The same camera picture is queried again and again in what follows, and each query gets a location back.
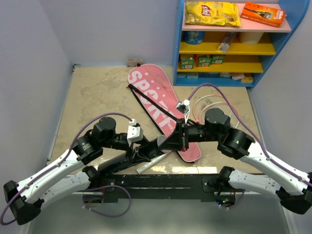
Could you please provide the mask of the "black shuttlecock tube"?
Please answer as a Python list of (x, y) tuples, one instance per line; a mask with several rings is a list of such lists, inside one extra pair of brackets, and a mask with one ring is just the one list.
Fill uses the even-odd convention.
[(140, 163), (151, 162), (152, 159), (165, 154), (159, 146), (166, 138), (165, 135), (160, 135), (149, 141), (143, 137), (143, 140), (136, 142), (138, 146), (132, 145), (123, 154), (98, 165), (97, 170), (101, 175), (112, 175)]

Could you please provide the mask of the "pink racket bag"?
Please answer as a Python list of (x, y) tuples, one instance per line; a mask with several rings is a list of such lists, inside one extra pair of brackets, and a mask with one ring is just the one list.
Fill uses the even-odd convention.
[[(128, 87), (146, 114), (160, 133), (168, 137), (175, 129), (177, 119), (184, 115), (176, 109), (178, 99), (163, 69), (154, 64), (144, 64), (133, 68), (127, 80)], [(191, 143), (187, 151), (177, 153), (187, 163), (193, 163), (201, 157), (196, 142)]]

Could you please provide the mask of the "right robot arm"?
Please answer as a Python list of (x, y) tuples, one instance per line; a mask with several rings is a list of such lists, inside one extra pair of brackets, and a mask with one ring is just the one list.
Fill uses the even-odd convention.
[(312, 175), (296, 169), (266, 151), (256, 137), (230, 126), (230, 117), (218, 108), (205, 113), (205, 123), (187, 125), (184, 119), (176, 122), (176, 129), (169, 137), (158, 141), (161, 152), (186, 151), (190, 142), (218, 143), (217, 149), (224, 155), (247, 163), (261, 175), (250, 175), (224, 167), (217, 179), (220, 190), (231, 188), (277, 197), (289, 211), (303, 215), (312, 206)]

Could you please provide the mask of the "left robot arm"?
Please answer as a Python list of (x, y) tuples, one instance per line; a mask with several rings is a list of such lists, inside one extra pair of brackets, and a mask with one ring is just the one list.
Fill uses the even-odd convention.
[(11, 210), (14, 221), (24, 225), (37, 217), (41, 208), (57, 197), (84, 189), (96, 191), (101, 179), (95, 175), (80, 173), (75, 180), (66, 180), (71, 172), (87, 165), (102, 156), (103, 148), (124, 150), (127, 156), (132, 153), (133, 144), (147, 144), (148, 140), (135, 119), (129, 120), (127, 133), (116, 134), (116, 121), (113, 113), (96, 117), (98, 123), (84, 136), (78, 133), (68, 150), (57, 160), (36, 174), (20, 182), (8, 181), (4, 185), (7, 202), (5, 210)]

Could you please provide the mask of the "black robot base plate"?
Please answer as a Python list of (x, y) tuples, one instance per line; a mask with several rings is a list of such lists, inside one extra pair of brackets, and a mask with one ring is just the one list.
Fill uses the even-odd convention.
[(238, 202), (241, 192), (220, 182), (217, 174), (106, 175), (92, 181), (89, 188), (99, 188), (106, 203), (128, 198), (119, 188), (101, 188), (112, 185), (126, 189), (132, 199), (193, 199), (225, 207)]

